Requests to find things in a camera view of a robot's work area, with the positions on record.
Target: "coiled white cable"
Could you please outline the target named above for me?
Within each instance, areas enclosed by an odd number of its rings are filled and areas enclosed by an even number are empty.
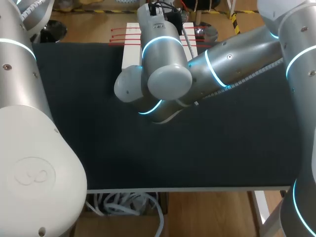
[[[42,5],[46,0],[37,0],[32,5],[30,5],[23,13],[22,13],[22,21],[24,21],[36,8]]]
[[[103,194],[94,194],[93,196],[93,205],[92,206],[88,201],[85,204],[96,214],[99,216],[105,215],[142,215],[146,209],[146,206],[150,201],[154,203],[152,208],[157,207],[157,211],[159,214],[160,224],[155,234],[155,237],[159,237],[161,235],[163,225],[164,225],[164,218],[162,209],[158,202],[158,193],[156,193],[156,198],[152,197],[147,193],[114,193],[108,194],[105,199],[103,200]],[[99,206],[103,203],[103,208],[106,213],[103,213]]]

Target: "white table leg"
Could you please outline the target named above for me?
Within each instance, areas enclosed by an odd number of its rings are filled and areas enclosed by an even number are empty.
[[[280,224],[280,208],[282,201],[277,205],[265,223],[260,227],[260,237],[273,237],[281,228]]]
[[[236,0],[233,0],[233,3],[231,3],[231,0],[227,0],[227,5],[228,5],[228,8],[229,8],[229,19],[232,18],[232,15],[235,11],[235,5],[236,5]]]
[[[197,11],[197,16],[196,16],[196,25],[197,26],[201,23],[201,16],[202,16],[202,11]]]

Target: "wooden floor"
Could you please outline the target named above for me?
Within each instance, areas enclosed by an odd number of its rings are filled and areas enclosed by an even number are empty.
[[[106,3],[97,7],[108,9]],[[237,0],[236,10],[256,10],[256,0]],[[225,0],[217,10],[227,11]],[[63,42],[109,42],[112,28],[125,27],[127,22],[137,22],[135,14],[54,12],[52,19],[66,24],[68,33]],[[202,21],[213,25],[219,33],[218,40],[235,35],[231,20],[226,15],[203,14]],[[259,14],[238,14],[240,31],[247,32],[262,26]],[[278,191],[266,192],[269,210],[281,200]],[[256,230],[246,192],[221,193],[170,193],[169,213],[165,217],[164,237],[255,237]],[[150,237],[158,226],[158,218],[150,217],[86,217],[79,219],[76,237]]]

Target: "screw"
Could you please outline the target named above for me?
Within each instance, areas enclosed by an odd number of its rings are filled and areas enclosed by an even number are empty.
[[[315,70],[312,70],[312,71],[310,71],[309,73],[308,73],[308,76],[311,78],[311,77],[313,77],[313,76],[315,76],[316,75],[316,71]]]
[[[304,26],[304,27],[301,29],[301,32],[305,32],[306,30],[308,30],[308,27],[307,27],[307,26]]]
[[[10,71],[12,69],[12,67],[9,64],[4,64],[3,69],[5,69],[6,71]]]

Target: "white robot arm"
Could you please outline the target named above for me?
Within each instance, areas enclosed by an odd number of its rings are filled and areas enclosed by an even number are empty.
[[[316,1],[259,0],[258,8],[266,26],[184,62],[176,28],[142,6],[137,14],[143,66],[123,70],[115,94],[140,116],[164,123],[194,101],[238,86],[244,77],[283,57],[302,130],[303,159],[298,178],[276,211],[287,237],[316,237]]]
[[[54,1],[23,22],[26,2],[0,0],[0,236],[58,237],[79,217],[87,181],[53,122],[29,40]]]

